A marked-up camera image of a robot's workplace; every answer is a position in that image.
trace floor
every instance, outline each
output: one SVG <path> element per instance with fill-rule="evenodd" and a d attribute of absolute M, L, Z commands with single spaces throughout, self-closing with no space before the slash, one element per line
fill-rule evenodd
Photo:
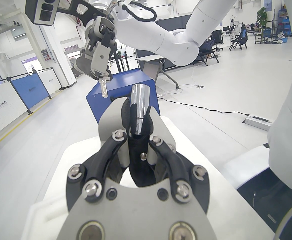
<path fill-rule="evenodd" d="M 183 90 L 174 91 L 174 84 L 160 74 L 157 93 L 169 101 L 276 119 L 291 85 L 292 39 L 281 45 L 255 45 L 249 38 L 247 46 L 243 51 L 221 51 L 219 64 L 209 59 L 208 67 L 196 64 L 168 71 L 180 85 L 189 84 L 181 86 Z M 95 84 L 80 76 L 77 84 L 0 142 L 0 239 L 20 239 L 29 207 L 43 199 L 65 149 L 98 135 L 85 99 Z M 245 115 L 165 100 L 159 105 L 161 115 L 170 118 L 217 169 L 267 143 L 266 131 L 242 123 Z"/>

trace metal key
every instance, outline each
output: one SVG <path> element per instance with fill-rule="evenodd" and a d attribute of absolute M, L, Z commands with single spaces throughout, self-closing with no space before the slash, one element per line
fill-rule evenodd
<path fill-rule="evenodd" d="M 102 78 L 99 78 L 99 83 L 100 83 L 100 87 L 101 87 L 101 95 L 103 96 L 103 98 L 108 98 L 106 79 L 107 79 L 107 77 L 105 77 L 105 76 Z"/>

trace blue barrier panel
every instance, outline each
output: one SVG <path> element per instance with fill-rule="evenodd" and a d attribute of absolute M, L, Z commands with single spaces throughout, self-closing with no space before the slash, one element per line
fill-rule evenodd
<path fill-rule="evenodd" d="M 13 80 L 11 83 L 14 85 L 28 109 L 48 97 L 47 90 L 38 74 Z"/>

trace sign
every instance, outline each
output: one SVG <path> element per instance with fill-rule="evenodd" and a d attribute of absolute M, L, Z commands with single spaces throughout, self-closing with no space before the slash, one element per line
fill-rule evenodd
<path fill-rule="evenodd" d="M 26 111 L 11 83 L 0 84 L 0 131 Z"/>
<path fill-rule="evenodd" d="M 38 75 L 50 95 L 62 87 L 52 69 L 39 72 Z"/>
<path fill-rule="evenodd" d="M 11 82 L 29 109 L 48 97 L 48 93 L 37 73 Z"/>
<path fill-rule="evenodd" d="M 273 0 L 264 0 L 264 7 L 266 8 L 266 12 L 270 12 L 272 10 Z"/>

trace black office chair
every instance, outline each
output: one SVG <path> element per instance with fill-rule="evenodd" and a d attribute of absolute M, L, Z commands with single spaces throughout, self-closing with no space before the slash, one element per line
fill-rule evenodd
<path fill-rule="evenodd" d="M 233 48 L 236 49 L 237 45 L 239 45 L 241 50 L 243 50 L 242 45 L 245 45 L 245 47 L 247 48 L 246 45 L 247 40 L 248 40 L 247 29 L 244 29 L 240 35 L 236 35 L 235 39 L 231 41 L 232 45 L 230 46 L 229 50 L 232 51 Z"/>
<path fill-rule="evenodd" d="M 212 50 L 224 50 L 222 47 L 218 47 L 218 44 L 223 44 L 223 37 L 222 37 L 222 30 L 215 30 L 211 33 L 211 39 L 215 40 L 215 43 L 213 46 L 216 46 Z"/>
<path fill-rule="evenodd" d="M 217 60 L 217 63 L 219 63 L 219 61 L 218 61 L 218 59 L 217 59 L 217 57 L 216 57 L 216 55 L 215 55 L 215 51 L 212 50 L 212 47 L 213 47 L 214 43 L 215 43 L 215 40 L 213 40 L 213 39 L 212 39 L 212 40 L 207 40 L 207 41 L 205 41 L 205 42 L 199 47 L 199 53 L 198 53 L 198 56 L 197 56 L 197 58 L 195 59 L 195 61 L 202 61 L 203 63 L 205 63 L 206 66 L 208 66 L 207 63 L 206 63 L 206 61 L 207 61 L 207 59 L 208 59 L 208 56 L 209 56 L 210 54 L 214 54 L 215 59 Z"/>

